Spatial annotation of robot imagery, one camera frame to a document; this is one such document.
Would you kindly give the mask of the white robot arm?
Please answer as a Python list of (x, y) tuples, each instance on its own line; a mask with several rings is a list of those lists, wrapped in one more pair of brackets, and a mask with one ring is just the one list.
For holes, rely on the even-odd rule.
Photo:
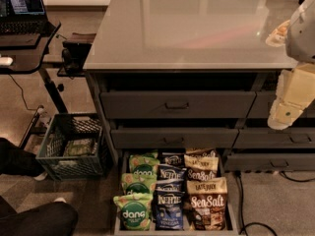
[(298, 62), (291, 71), (281, 71), (268, 118), (270, 128), (283, 130), (315, 99), (315, 0), (304, 0), (289, 20), (269, 34), (266, 43), (284, 46), (286, 55)]

